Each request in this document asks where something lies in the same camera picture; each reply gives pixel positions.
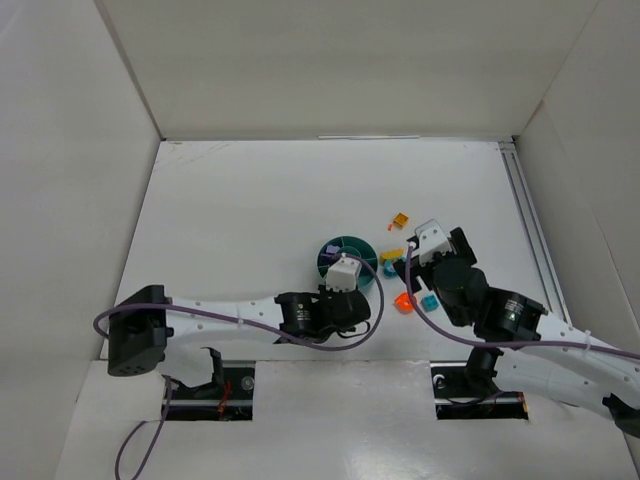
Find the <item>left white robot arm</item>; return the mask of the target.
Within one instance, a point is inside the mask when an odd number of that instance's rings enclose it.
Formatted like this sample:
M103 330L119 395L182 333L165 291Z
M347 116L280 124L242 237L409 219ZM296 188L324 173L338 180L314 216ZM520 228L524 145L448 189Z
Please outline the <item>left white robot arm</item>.
M368 325L371 309L363 293L286 292L244 302L171 299L161 285L149 285L106 313L107 365L112 377L159 370L187 386L208 382L203 360L186 354L204 348L221 363L215 343L249 341L332 351L332 336L350 338Z

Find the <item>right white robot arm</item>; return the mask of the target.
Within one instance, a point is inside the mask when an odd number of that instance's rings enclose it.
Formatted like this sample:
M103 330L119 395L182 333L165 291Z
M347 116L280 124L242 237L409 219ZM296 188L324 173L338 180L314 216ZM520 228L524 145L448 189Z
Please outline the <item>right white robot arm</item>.
M467 345L464 374L487 394L517 391L581 407L627 435L639 435L639 356L581 331L523 294L489 285L464 231L445 233L435 220L407 241L394 268L409 295L433 293L452 326L470 339L422 320Z

